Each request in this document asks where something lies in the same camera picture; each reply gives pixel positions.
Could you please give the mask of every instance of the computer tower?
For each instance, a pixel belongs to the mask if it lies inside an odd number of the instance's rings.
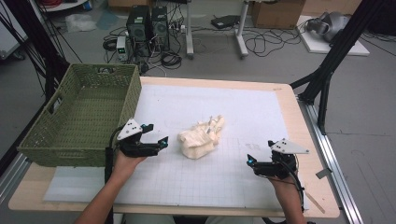
[[[154,7],[151,11],[153,34],[161,50],[169,50],[168,12],[166,7]]]
[[[149,6],[132,6],[126,27],[132,42],[149,42],[153,37]]]

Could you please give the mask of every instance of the gray floor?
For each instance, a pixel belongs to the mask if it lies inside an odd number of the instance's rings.
[[[95,21],[103,10],[89,12]],[[194,19],[193,23],[208,22]],[[64,34],[84,63],[102,63],[103,37],[125,24],[116,19],[106,29]],[[183,46],[182,66],[165,70],[167,77],[291,83],[315,71],[325,55],[308,53],[304,44],[287,45],[259,58],[250,53],[240,60],[231,33],[194,33],[195,57],[188,60]],[[396,43],[372,40],[394,54]],[[326,130],[346,182],[364,223],[394,223],[396,220],[396,57],[361,40],[369,57],[347,56],[336,70],[330,90]],[[78,60],[64,46],[67,60]],[[28,60],[0,62],[0,156],[11,146],[44,99],[33,66]],[[164,77],[154,68],[147,76]],[[295,90],[300,93],[303,88]],[[7,196],[1,203],[5,223],[70,223],[76,213],[10,211]],[[316,219],[317,223],[347,223],[337,219]]]

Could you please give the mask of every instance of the desk leg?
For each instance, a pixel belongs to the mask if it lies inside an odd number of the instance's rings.
[[[189,59],[193,59],[194,47],[192,45],[192,33],[191,33],[191,0],[187,1],[186,46],[187,46],[187,57]]]
[[[244,31],[244,26],[245,26],[245,18],[247,17],[247,14],[248,14],[248,1],[245,0],[244,5],[242,7],[239,29],[235,30],[236,40],[238,41],[239,48],[241,49],[241,59],[248,56],[248,49],[247,46],[245,45],[245,40],[242,37],[242,32]]]

